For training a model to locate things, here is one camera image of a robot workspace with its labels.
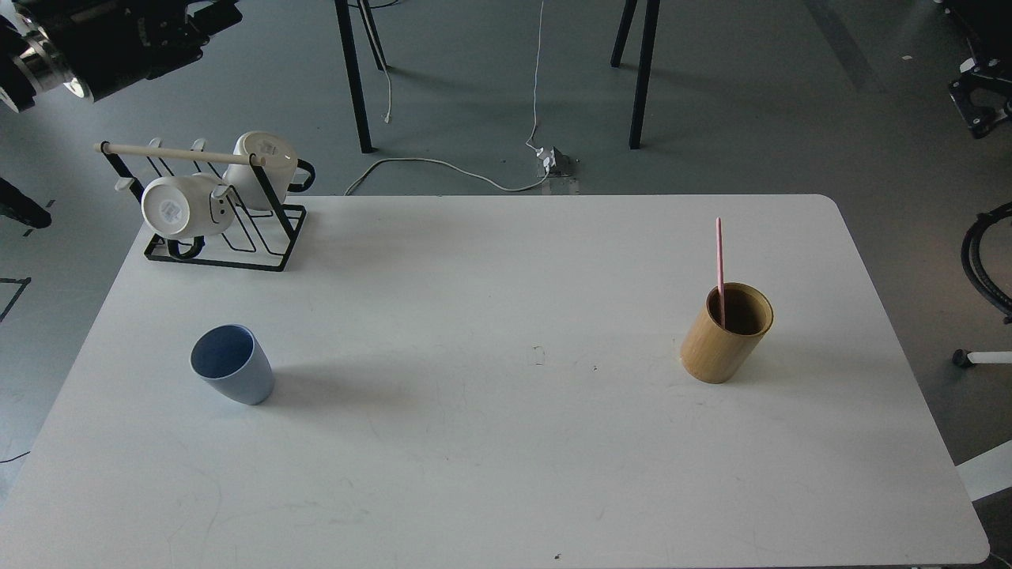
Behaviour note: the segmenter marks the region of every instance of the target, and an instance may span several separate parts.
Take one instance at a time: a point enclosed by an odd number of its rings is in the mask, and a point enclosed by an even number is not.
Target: label on mug
[[[257,141],[257,150],[259,154],[269,154],[271,156],[277,154],[277,147],[270,141],[259,140]]]
[[[179,204],[166,199],[158,207],[158,212],[162,215],[162,220],[165,223],[176,225],[179,223],[179,218],[182,217],[183,209],[179,207]]]

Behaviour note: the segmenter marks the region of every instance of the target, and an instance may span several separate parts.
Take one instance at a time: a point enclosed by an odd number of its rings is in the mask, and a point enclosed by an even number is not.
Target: blue cup
[[[274,373],[249,328],[226,324],[210,330],[193,346],[190,367],[222,395],[256,405],[274,390]]]

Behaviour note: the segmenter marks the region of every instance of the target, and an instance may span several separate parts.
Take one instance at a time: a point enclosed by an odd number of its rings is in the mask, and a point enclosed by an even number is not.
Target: mug rack
[[[144,255],[153,261],[226,266],[253,270],[284,270],[291,256],[291,251],[296,246],[296,241],[299,239],[299,234],[303,229],[303,223],[306,220],[306,208],[299,205],[282,205],[278,201],[277,194],[274,193],[270,180],[267,178],[266,172],[264,172],[263,164],[265,159],[263,157],[259,157],[256,154],[242,155],[203,152],[203,142],[202,139],[197,140],[193,143],[191,150],[161,148],[161,141],[159,139],[155,139],[151,145],[146,147],[110,144],[107,141],[95,145],[95,151],[105,156],[112,169],[119,175],[116,189],[129,189],[134,194],[134,197],[137,198],[139,205],[141,197],[144,195],[145,185],[141,184],[140,179],[126,166],[126,163],[120,157],[121,155],[147,158],[157,177],[175,175],[172,168],[166,162],[166,159],[192,162],[193,168],[197,172],[203,171],[200,169],[201,163],[206,164],[210,171],[219,178],[222,175],[215,167],[215,164],[248,164],[253,169],[257,181],[260,182],[260,188],[270,204],[270,212],[254,214],[247,209],[239,192],[229,192],[227,199],[235,213],[235,223],[233,225],[238,224],[242,235],[245,236],[245,241],[242,241],[235,234],[233,235],[233,239],[229,238],[227,235],[228,232],[220,234],[222,241],[225,243],[225,247],[222,250],[229,252],[229,254],[218,255],[218,257],[227,256],[229,258],[210,258],[206,256],[201,258],[197,256],[202,252],[203,237],[195,237],[192,243],[187,244],[165,239],[157,234],[152,237],[148,246],[145,247]],[[261,227],[265,223],[274,227]],[[271,243],[268,243],[270,240],[264,236],[265,233],[272,236],[275,234],[278,235],[278,239],[273,243],[273,247],[271,247]],[[180,253],[180,245],[184,247],[188,246],[189,250]]]

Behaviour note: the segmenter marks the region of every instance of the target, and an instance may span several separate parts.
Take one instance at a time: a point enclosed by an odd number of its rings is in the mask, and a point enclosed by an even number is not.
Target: power outlet
[[[537,152],[537,177],[568,178],[576,171],[576,160],[566,156],[556,147]]]

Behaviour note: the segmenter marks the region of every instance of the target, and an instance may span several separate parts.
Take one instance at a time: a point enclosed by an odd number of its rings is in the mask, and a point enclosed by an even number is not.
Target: pink straw
[[[716,218],[716,296],[721,301],[721,328],[728,328],[724,305],[724,238],[721,231],[721,218]]]

